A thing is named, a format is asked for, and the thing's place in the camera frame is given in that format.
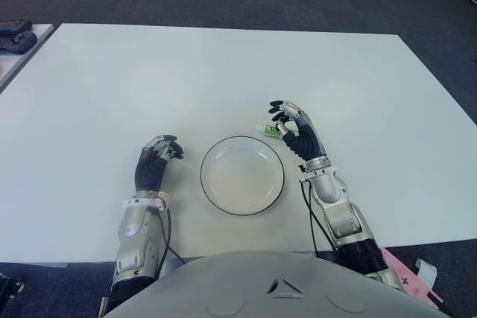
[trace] gray carpet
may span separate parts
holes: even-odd
[[[398,34],[477,122],[476,6],[468,0],[0,0],[0,19]],[[401,247],[409,267],[439,269],[436,291],[456,317],[477,315],[477,241]],[[0,264],[27,280],[5,317],[95,317],[113,264],[67,269]]]

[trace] black cable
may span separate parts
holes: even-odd
[[[162,266],[164,265],[165,257],[167,256],[167,251],[169,250],[169,244],[171,243],[171,213],[169,212],[168,209],[166,210],[168,215],[167,238],[165,238],[164,224],[162,223],[161,215],[159,212],[157,213],[157,215],[159,216],[159,220],[161,222],[162,235],[164,236],[164,239],[165,239],[165,249],[164,249],[164,253],[162,254],[159,266],[157,267],[156,279],[159,278],[159,274],[161,273]]]
[[[321,222],[318,220],[318,218],[316,217],[315,213],[313,212],[313,209],[312,207],[310,206],[310,204],[308,204],[308,201],[306,200],[306,194],[305,194],[305,188],[303,186],[303,182],[300,181],[300,184],[301,184],[301,193],[303,195],[303,199],[305,200],[305,204],[306,204],[306,207],[308,208],[309,210],[309,213],[310,215],[315,219],[315,222],[318,224],[318,226],[320,227],[323,235],[325,235],[325,238],[328,240],[328,243],[329,245],[331,246],[332,250],[333,251],[336,251],[336,247],[335,245],[333,244],[333,241],[331,241],[331,238],[329,238],[329,235],[328,233],[326,232],[326,230],[324,229],[323,225],[321,225]]]
[[[162,223],[162,218],[161,218],[159,213],[158,213],[158,215],[159,215],[159,220],[161,222],[162,237],[164,238],[164,241],[165,241],[165,251],[164,251],[164,254],[162,256],[165,257],[167,255],[168,251],[171,251],[171,253],[174,256],[176,256],[182,264],[186,264],[186,260],[184,260],[182,257],[180,257],[180,255],[170,245],[170,242],[171,242],[171,227],[172,227],[172,224],[171,224],[171,210],[167,209],[167,220],[168,220],[168,237],[167,238],[165,237],[165,230],[164,230],[164,225]],[[161,259],[161,263],[159,264],[159,266],[157,268],[158,271],[159,271],[157,273],[157,276],[159,276],[160,270],[162,269],[163,264],[164,264],[163,260]]]
[[[184,260],[182,257],[180,257],[180,255],[179,255],[177,252],[175,252],[175,251],[172,249],[172,247],[170,247],[170,246],[169,246],[169,251],[171,251],[174,256],[176,256],[177,258],[179,258],[179,261],[180,261],[182,264],[186,264],[186,263],[187,263],[186,260]]]
[[[310,204],[310,208],[312,207],[312,184],[309,183],[309,189],[308,189],[308,202]],[[316,240],[315,240],[315,229],[313,228],[313,217],[312,217],[312,212],[309,212],[310,214],[310,228],[312,229],[312,240],[313,240],[313,247],[315,248],[315,257],[318,258],[318,249],[316,248]]]

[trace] small green object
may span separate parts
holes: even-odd
[[[269,124],[265,125],[265,134],[268,134],[269,136],[274,136],[274,137],[280,137],[280,132],[276,127],[272,127]]]

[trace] white table surface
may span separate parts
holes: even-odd
[[[185,150],[162,187],[180,254],[310,250],[300,160],[254,129],[282,98],[312,118],[379,245],[476,236],[476,126],[398,36],[62,25],[0,95],[0,261],[114,261],[121,203],[158,133]],[[250,217],[200,187],[204,154],[236,134],[285,167],[279,200]]]
[[[28,61],[53,29],[51,24],[34,24],[31,30],[37,35],[38,41],[26,54],[14,55],[4,52],[0,54],[0,88],[11,79],[20,66]]]

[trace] robotic arm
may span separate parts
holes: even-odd
[[[339,252],[338,263],[361,274],[291,252],[228,252],[194,260],[157,280],[170,249],[171,218],[159,191],[162,175],[169,161],[183,155],[176,137],[158,136],[143,148],[136,196],[124,204],[113,286],[100,317],[445,317],[363,276],[402,290],[361,212],[349,202],[307,114],[291,102],[271,105],[270,112],[278,112],[274,120],[283,140],[305,161],[301,182],[312,184],[330,241]],[[295,121],[298,136],[286,128],[288,121]],[[140,292],[150,284],[151,289]]]
[[[269,113],[286,145],[306,163],[301,165],[301,181],[310,181],[314,199],[323,209],[327,231],[334,249],[339,253],[338,263],[361,274],[402,290],[396,273],[388,268],[373,233],[358,207],[348,200],[347,188],[336,176],[316,129],[308,115],[289,101],[273,101]],[[298,136],[285,123],[294,121]]]
[[[124,217],[119,224],[116,271],[104,313],[159,277],[168,251],[171,222],[166,194],[160,188],[168,162],[183,158],[176,139],[157,136],[142,148],[134,176],[136,195],[124,203]]]

